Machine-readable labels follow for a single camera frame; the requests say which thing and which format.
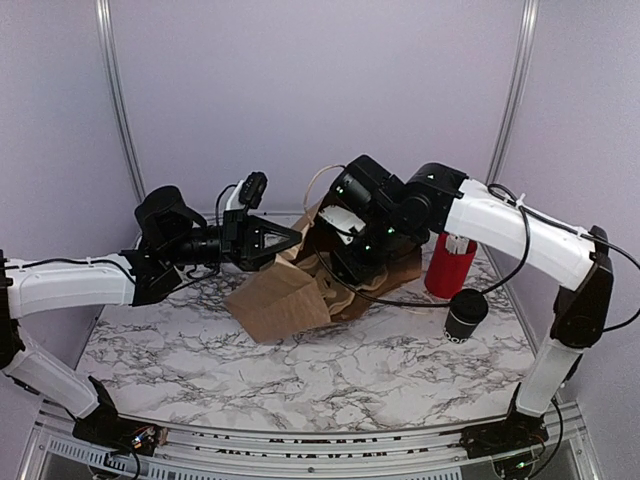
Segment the brown paper bag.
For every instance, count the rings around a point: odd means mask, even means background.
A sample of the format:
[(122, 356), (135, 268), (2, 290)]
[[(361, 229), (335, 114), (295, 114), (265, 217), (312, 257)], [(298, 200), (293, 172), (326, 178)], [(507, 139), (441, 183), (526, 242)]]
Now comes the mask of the brown paper bag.
[[(327, 272), (324, 263), (332, 268), (330, 253), (341, 243), (319, 218), (320, 210), (329, 204), (329, 193), (312, 206), (304, 201), (305, 212), (293, 225), (302, 234), (301, 243), (249, 275), (223, 300), (231, 316), (255, 342), (273, 342), (344, 323), (331, 321), (315, 281), (317, 273)], [(422, 260), (422, 248), (415, 245), (406, 256), (390, 261), (379, 275), (356, 284), (351, 291), (369, 302), (369, 308), (375, 306), (384, 296), (420, 278)]]

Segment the cardboard cup carrier tray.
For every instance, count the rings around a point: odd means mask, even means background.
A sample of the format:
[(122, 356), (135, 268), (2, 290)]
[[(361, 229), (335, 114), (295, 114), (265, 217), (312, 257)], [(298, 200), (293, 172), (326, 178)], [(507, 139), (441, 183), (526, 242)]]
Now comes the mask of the cardboard cup carrier tray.
[(315, 281), (332, 322), (355, 320), (370, 306), (369, 302), (345, 288), (324, 270), (316, 274)]

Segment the black plastic cup lid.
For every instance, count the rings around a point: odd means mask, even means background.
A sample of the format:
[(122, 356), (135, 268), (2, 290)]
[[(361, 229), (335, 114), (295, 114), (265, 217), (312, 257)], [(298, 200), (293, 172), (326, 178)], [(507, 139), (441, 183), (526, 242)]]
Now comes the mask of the black plastic cup lid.
[(479, 290), (462, 289), (450, 300), (450, 314), (464, 324), (478, 325), (488, 313), (488, 302), (485, 295)]

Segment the black paper coffee cup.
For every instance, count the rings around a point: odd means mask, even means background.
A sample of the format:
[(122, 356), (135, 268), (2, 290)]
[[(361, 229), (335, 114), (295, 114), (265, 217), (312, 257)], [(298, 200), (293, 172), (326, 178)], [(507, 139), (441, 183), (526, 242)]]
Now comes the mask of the black paper coffee cup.
[(465, 343), (488, 313), (489, 305), (481, 291), (472, 288), (460, 290), (449, 302), (443, 327), (445, 338), (454, 344)]

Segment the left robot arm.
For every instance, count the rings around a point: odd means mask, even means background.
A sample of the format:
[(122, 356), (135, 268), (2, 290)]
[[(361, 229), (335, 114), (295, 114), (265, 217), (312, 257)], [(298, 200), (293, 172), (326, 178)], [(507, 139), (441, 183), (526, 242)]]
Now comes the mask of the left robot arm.
[(150, 456), (164, 428), (122, 417), (103, 383), (82, 376), (46, 351), (22, 328), (21, 318), (93, 305), (160, 303), (188, 287), (180, 272), (223, 263), (255, 272), (302, 240), (300, 232), (244, 210), (227, 211), (220, 226), (198, 214), (165, 211), (144, 216), (133, 250), (104, 257), (1, 261), (1, 371), (16, 384), (63, 407), (74, 437), (119, 453)]

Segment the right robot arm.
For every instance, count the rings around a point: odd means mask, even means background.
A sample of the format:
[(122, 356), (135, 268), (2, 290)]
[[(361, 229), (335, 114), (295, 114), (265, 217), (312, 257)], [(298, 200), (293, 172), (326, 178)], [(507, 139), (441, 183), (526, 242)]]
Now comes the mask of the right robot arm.
[(613, 287), (603, 229), (571, 227), (527, 209), (520, 199), (498, 197), (498, 189), (439, 163), (402, 181), (362, 155), (328, 190), (345, 220), (336, 228), (341, 244), (330, 254), (334, 276), (345, 285), (373, 278), (402, 247), (422, 245), (434, 233), (492, 247), (558, 282), (554, 321), (506, 417), (462, 431), (460, 444), (470, 458), (547, 440), (544, 415), (582, 355), (601, 339)]

